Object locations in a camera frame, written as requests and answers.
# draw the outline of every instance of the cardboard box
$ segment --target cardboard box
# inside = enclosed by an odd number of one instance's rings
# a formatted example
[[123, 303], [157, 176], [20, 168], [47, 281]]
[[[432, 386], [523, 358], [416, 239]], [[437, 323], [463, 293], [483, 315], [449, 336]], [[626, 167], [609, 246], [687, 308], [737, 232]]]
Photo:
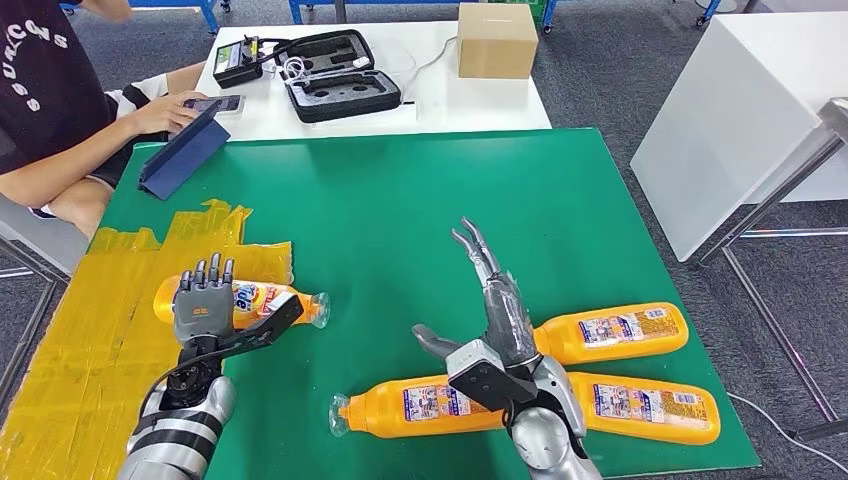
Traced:
[[463, 78], [529, 78], [539, 43], [523, 3], [461, 3], [456, 40]]

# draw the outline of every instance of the blue metal frame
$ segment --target blue metal frame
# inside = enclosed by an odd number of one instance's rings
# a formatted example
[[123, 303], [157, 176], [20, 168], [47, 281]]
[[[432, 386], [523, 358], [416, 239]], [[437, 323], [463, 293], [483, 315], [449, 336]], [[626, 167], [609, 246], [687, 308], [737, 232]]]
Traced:
[[[212, 11], [218, 0], [130, 0], [131, 7], [199, 7], [203, 12], [203, 18], [209, 25], [210, 33], [218, 33], [218, 22], [215, 20], [215, 13]], [[222, 4], [229, 5], [230, 0], [222, 0]], [[73, 10], [76, 5], [60, 4], [62, 8]]]
[[[460, 3], [463, 1], [476, 2], [477, 0], [345, 0], [346, 4], [352, 5], [376, 5], [376, 4], [435, 4], [435, 3]], [[548, 0], [545, 5], [545, 14], [542, 17], [542, 26], [550, 27], [554, 17], [554, 7], [557, 0]], [[302, 25], [303, 18], [300, 15], [301, 5], [333, 5], [333, 0], [289, 0], [289, 8], [291, 9], [292, 22], [295, 25]]]
[[713, 18], [713, 15], [715, 15], [720, 4], [721, 0], [710, 0], [710, 4], [707, 5], [706, 10], [704, 10], [704, 15], [701, 17], [704, 20], [704, 23], [709, 22], [710, 19]]

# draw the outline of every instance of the detergent bottle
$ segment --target detergent bottle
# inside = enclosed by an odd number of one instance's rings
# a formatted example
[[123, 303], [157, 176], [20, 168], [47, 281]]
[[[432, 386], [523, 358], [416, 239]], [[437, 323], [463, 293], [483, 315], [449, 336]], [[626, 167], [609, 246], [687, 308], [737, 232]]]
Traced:
[[[686, 445], [712, 443], [721, 430], [715, 399], [704, 389], [589, 373], [568, 379], [590, 430]], [[486, 410], [447, 382], [435, 375], [384, 382], [350, 398], [337, 394], [330, 431], [395, 438], [503, 428], [503, 411]]]
[[574, 365], [673, 352], [686, 345], [689, 329], [676, 306], [653, 302], [560, 315], [533, 337], [539, 352]]
[[[166, 278], [153, 297], [153, 311], [159, 320], [174, 322], [174, 295], [180, 285], [179, 275]], [[330, 316], [330, 298], [326, 293], [307, 295], [288, 285], [233, 280], [233, 327], [244, 329], [276, 309], [274, 300], [281, 292], [293, 293], [300, 298], [303, 314], [294, 325], [312, 324], [324, 328]]]

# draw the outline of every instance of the yellow tape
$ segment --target yellow tape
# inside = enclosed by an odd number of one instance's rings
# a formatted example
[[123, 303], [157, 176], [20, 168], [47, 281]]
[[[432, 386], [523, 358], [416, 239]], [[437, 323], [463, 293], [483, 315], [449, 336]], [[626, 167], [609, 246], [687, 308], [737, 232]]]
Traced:
[[239, 277], [291, 283], [290, 243], [241, 245], [250, 210], [204, 205], [178, 212], [161, 246], [146, 228], [97, 232], [0, 432], [0, 479], [114, 478], [142, 396], [179, 350], [153, 314], [164, 278], [220, 251]]

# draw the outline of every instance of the bottle label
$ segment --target bottle label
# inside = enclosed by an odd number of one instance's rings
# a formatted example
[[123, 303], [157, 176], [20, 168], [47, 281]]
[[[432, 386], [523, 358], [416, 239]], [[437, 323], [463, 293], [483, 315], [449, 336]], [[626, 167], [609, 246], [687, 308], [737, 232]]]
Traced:
[[579, 322], [583, 342], [589, 348], [609, 347], [677, 335], [677, 325], [665, 308], [651, 308], [612, 317]]
[[592, 386], [595, 392], [595, 414], [648, 423], [706, 430], [707, 409], [704, 400], [694, 393], [665, 390], [643, 390], [621, 385]]
[[432, 420], [440, 416], [464, 416], [487, 410], [479, 403], [447, 385], [407, 388], [403, 391], [403, 412], [407, 422]]
[[259, 317], [268, 316], [280, 307], [280, 297], [283, 301], [288, 299], [288, 296], [281, 295], [284, 292], [273, 285], [261, 288], [252, 283], [233, 283], [233, 305], [237, 312], [255, 312]]

